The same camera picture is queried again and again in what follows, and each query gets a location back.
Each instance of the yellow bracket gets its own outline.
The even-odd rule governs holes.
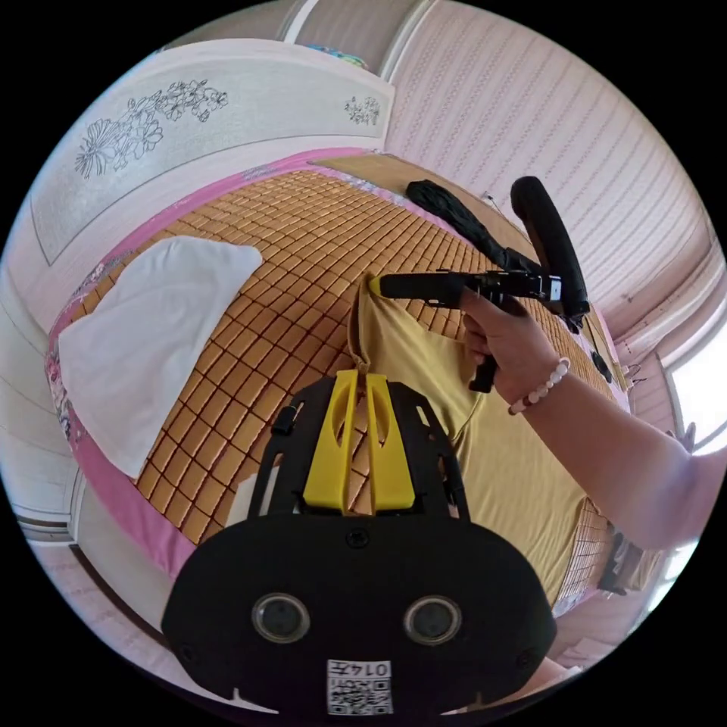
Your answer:
[[[367,374],[366,400],[373,515],[408,510],[414,505],[414,487],[385,376]]]
[[[353,454],[357,383],[356,370],[338,371],[335,375],[333,393],[303,491],[303,499],[310,507],[326,507],[342,513],[348,509],[346,495]]]

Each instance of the hand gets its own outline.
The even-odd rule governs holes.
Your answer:
[[[560,356],[515,298],[506,297],[502,310],[465,289],[460,306],[465,313],[465,346],[477,364],[485,356],[495,357],[495,388],[508,404],[537,389],[555,371]]]

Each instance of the window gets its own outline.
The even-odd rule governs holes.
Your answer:
[[[695,454],[727,446],[727,319],[666,371],[679,434],[697,425]]]
[[[680,548],[676,548],[672,552],[666,562],[666,566],[664,567],[662,576],[657,583],[657,587],[651,595],[649,604],[646,607],[647,614],[651,613],[661,603],[664,596],[669,593],[669,590],[674,585],[674,581],[684,569],[684,566],[691,558],[696,547],[697,541],[688,545],[682,545]]]

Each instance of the pink bed sheet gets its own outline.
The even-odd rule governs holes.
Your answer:
[[[70,443],[73,455],[83,474],[86,476],[88,483],[93,487],[98,498],[107,508],[118,526],[143,550],[155,566],[172,578],[176,578],[182,565],[194,551],[195,545],[144,499],[133,486],[128,476],[119,471],[106,459],[97,444],[85,432],[83,423],[75,416],[72,402],[67,400],[67,395],[63,388],[58,363],[58,335],[70,324],[70,319],[76,308],[106,272],[112,269],[119,261],[123,260],[126,255],[146,242],[152,235],[160,232],[172,222],[197,207],[213,201],[228,192],[262,179],[296,170],[315,170],[327,176],[344,179],[359,189],[365,189],[379,197],[406,207],[420,217],[458,236],[448,224],[417,207],[405,197],[376,187],[369,182],[357,179],[348,174],[312,164],[316,159],[366,153],[370,153],[370,151],[349,147],[307,151],[272,164],[255,167],[254,169],[234,174],[178,200],[135,229],[99,262],[97,267],[72,296],[51,329],[48,356],[46,359],[46,373],[51,384],[51,391],[53,392],[58,416]],[[589,344],[582,336],[576,340],[590,353]],[[623,392],[615,385],[612,385],[611,388],[621,405],[623,405],[623,401],[626,401],[626,409],[628,409],[628,401],[625,399]]]

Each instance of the qr code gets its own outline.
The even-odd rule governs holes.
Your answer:
[[[388,661],[328,662],[328,714],[392,714]]]

